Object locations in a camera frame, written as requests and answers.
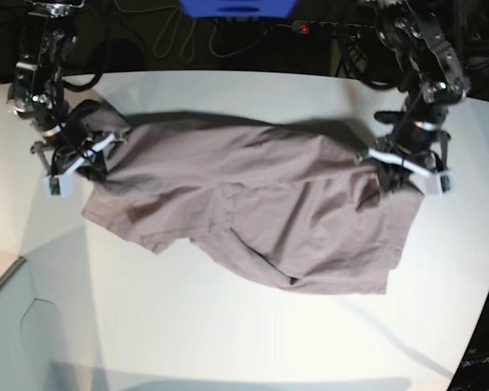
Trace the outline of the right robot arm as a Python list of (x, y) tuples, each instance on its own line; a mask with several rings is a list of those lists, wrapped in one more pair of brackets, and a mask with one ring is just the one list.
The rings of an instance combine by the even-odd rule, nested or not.
[(102, 182), (107, 175), (104, 155), (94, 148), (106, 140), (107, 134), (89, 130), (85, 124), (86, 116), (96, 112), (99, 103), (86, 100), (71, 108), (64, 96), (65, 91), (81, 93), (96, 86), (112, 55), (108, 16), (99, 6), (91, 6), (104, 28), (104, 58), (86, 84), (64, 80), (64, 63), (77, 43), (74, 19), (85, 7), (84, 1), (29, 2), (7, 98), (14, 104), (14, 113), (29, 120), (39, 134), (30, 151), (38, 156), (50, 178), (69, 172)]

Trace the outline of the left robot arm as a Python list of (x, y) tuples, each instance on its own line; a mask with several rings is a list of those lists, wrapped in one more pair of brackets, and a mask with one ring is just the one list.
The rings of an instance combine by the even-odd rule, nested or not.
[(424, 2), (358, 4), (375, 11), (377, 35), (394, 52), (403, 73), (398, 89), (407, 95), (400, 110), (375, 113), (375, 119), (390, 125), (391, 131), (358, 158), (380, 165), (387, 191), (398, 190), (416, 175), (427, 195), (442, 196), (456, 187), (455, 174), (447, 164), (450, 135), (443, 125), (449, 107), (466, 98), (469, 79), (437, 16)]

